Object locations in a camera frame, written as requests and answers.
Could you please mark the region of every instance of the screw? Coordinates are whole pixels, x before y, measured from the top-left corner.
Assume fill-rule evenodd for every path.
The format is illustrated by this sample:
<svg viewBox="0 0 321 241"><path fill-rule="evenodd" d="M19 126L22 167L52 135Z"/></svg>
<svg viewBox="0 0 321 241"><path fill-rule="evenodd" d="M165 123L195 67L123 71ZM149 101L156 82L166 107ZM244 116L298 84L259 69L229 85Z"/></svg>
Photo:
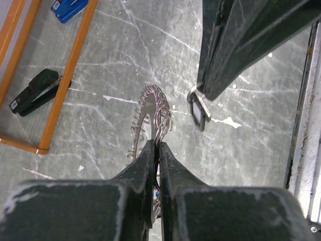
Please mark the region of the screw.
<svg viewBox="0 0 321 241"><path fill-rule="evenodd" d="M311 227L311 232L317 232L317 228L314 227L314 226L312 226L312 227Z"/></svg>

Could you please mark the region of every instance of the white label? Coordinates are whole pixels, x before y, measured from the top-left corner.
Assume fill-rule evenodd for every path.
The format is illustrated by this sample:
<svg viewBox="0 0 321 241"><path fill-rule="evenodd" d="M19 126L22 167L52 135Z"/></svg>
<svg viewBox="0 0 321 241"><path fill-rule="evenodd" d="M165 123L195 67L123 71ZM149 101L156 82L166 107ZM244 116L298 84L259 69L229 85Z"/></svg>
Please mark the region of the white label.
<svg viewBox="0 0 321 241"><path fill-rule="evenodd" d="M57 8L59 7L60 3L58 1L55 2L55 4L52 6L52 8L54 10L57 10Z"/></svg>
<svg viewBox="0 0 321 241"><path fill-rule="evenodd" d="M17 104L16 101L12 102L11 105L10 105L10 109L14 110L17 107L17 105L18 104Z"/></svg>

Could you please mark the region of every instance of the gray marble surface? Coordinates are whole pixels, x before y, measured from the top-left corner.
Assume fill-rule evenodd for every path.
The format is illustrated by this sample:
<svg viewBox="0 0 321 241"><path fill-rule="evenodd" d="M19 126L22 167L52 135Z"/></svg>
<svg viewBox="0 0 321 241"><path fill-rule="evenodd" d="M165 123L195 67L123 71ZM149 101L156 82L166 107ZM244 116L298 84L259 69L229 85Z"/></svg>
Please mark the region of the gray marble surface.
<svg viewBox="0 0 321 241"><path fill-rule="evenodd" d="M0 131L37 144L52 103L27 117L8 104L44 68L63 73L83 13L61 24L43 1L5 104ZM164 141L210 185L283 185L309 30L244 71L214 102L198 132L186 95L196 83L201 1L100 0L48 155L0 146L0 203L26 179L109 179L130 160L135 102L157 84L173 107ZM159 222L150 234L161 240Z"/></svg>

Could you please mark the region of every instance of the white speck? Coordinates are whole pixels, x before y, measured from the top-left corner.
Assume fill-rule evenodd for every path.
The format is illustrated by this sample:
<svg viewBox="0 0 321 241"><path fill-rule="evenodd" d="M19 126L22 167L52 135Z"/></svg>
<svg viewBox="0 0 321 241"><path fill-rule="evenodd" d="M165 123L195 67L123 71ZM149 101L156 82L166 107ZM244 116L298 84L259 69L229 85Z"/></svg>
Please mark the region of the white speck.
<svg viewBox="0 0 321 241"><path fill-rule="evenodd" d="M108 95L103 95L102 97L104 97L106 100L116 99L116 100L119 100L119 101L121 101L121 102L127 102L127 103L134 103L134 104L138 104L138 102L133 101L133 100L127 100L127 99L122 99L122 98L116 98L116 97L112 97L112 96L108 96Z"/></svg>
<svg viewBox="0 0 321 241"><path fill-rule="evenodd" d="M224 124L230 125L234 128L239 128L242 126L241 124L234 122L231 117L227 117L225 120L222 120L222 121L219 119L212 118L212 121L214 121L215 123L217 123L217 122L224 123Z"/></svg>

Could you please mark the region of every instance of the wooden bar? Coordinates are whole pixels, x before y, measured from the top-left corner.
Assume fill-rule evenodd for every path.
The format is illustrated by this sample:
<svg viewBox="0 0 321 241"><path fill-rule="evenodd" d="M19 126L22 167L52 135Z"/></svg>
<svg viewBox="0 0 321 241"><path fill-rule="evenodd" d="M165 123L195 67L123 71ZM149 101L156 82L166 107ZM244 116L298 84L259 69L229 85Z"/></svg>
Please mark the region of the wooden bar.
<svg viewBox="0 0 321 241"><path fill-rule="evenodd" d="M89 0L88 5L86 7L84 17L78 29L78 33L74 41L74 45L72 47L71 53L69 55L69 59L68 59L65 71L63 73L63 77L60 82L54 104L51 108L51 112L49 114L49 118L39 144L40 149L49 148L50 141L58 121L60 110L62 108L64 99L68 90L68 85L70 83L70 80L76 68L76 64L77 64L82 46L85 42L85 38L91 23L91 19L94 15L97 3L98 3L98 0Z"/></svg>
<svg viewBox="0 0 321 241"><path fill-rule="evenodd" d="M26 0L13 0L0 32L0 65L5 58L12 35L17 27Z"/></svg>
<svg viewBox="0 0 321 241"><path fill-rule="evenodd" d="M12 78L15 74L20 57L21 57L22 52L24 50L30 29L33 25L35 18L36 18L40 3L41 3L41 0L33 0L32 1L31 5L29 7L29 10L28 10L26 19L24 21L24 24L22 25L22 28L21 28L20 34L18 36L15 48L12 52L11 58L9 60L9 63L8 63L7 68L5 70L4 76L3 76L2 81L0 83L0 108L5 100L7 92L9 90L9 86L11 84L11 81L12 81Z"/></svg>
<svg viewBox="0 0 321 241"><path fill-rule="evenodd" d="M19 141L17 139L7 137L5 135L0 134L0 143L1 144L6 144L12 147L16 147L22 150L25 150L27 152L35 153L35 154L40 154L40 155L45 155L48 153L48 150L43 150L39 149L37 146L30 145L28 143L25 143L23 141Z"/></svg>

